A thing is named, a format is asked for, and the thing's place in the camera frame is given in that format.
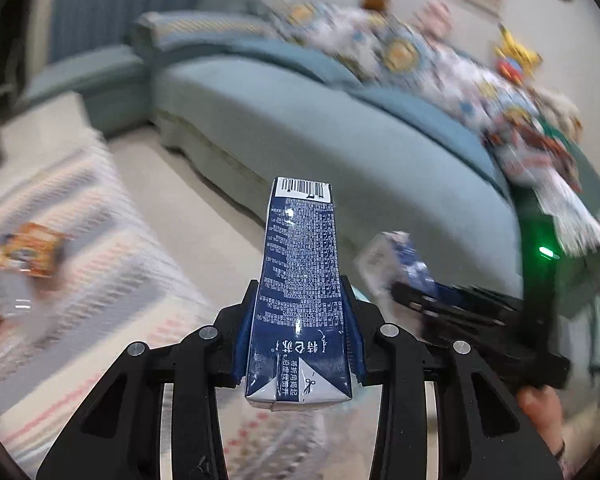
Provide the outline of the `person's right hand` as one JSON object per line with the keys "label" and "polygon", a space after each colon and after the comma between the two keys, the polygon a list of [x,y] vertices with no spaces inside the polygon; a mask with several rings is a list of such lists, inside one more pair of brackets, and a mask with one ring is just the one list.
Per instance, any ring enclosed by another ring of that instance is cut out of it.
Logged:
{"label": "person's right hand", "polygon": [[565,441],[562,437],[562,404],[557,392],[549,386],[542,388],[524,387],[516,395],[518,405],[530,419],[530,422],[554,455],[567,478],[567,466],[562,460],[565,453]]}

